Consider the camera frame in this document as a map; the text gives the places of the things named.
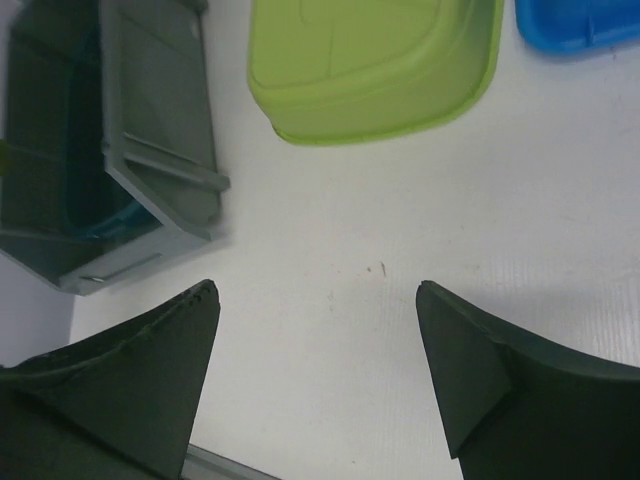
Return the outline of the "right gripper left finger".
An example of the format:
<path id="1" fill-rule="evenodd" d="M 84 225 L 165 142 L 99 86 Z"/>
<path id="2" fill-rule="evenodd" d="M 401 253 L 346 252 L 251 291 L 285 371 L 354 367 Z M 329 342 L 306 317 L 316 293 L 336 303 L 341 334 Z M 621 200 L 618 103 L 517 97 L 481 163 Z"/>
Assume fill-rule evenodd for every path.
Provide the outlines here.
<path id="1" fill-rule="evenodd" d="M 4 479 L 178 479 L 220 316 L 204 280 L 1 370 Z"/>

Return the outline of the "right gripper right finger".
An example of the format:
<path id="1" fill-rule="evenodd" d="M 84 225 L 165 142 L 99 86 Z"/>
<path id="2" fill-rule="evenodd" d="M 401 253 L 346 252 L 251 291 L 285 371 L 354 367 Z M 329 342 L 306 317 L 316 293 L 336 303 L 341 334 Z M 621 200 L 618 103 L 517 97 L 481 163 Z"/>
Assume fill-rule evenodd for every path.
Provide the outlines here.
<path id="1" fill-rule="evenodd" d="M 464 478 L 638 478 L 638 368 L 545 339 L 433 281 L 416 308 Z"/>

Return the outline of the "blue plastic tub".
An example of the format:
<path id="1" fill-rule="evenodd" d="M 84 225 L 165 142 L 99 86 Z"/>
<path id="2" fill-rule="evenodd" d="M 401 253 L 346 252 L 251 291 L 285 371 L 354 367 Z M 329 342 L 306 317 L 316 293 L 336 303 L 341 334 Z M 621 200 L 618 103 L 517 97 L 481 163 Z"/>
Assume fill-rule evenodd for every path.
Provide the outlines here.
<path id="1" fill-rule="evenodd" d="M 524 42 L 538 53 L 567 57 L 639 41 L 639 0 L 516 0 Z"/>

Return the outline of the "lime green shallow tub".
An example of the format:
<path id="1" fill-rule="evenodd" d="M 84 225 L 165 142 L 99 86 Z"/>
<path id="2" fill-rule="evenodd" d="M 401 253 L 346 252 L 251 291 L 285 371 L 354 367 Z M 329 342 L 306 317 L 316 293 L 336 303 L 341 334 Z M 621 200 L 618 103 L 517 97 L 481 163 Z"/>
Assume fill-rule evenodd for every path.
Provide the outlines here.
<path id="1" fill-rule="evenodd" d="M 256 1 L 248 86 L 292 144 L 436 127 L 488 89 L 503 12 L 500 1 Z"/>

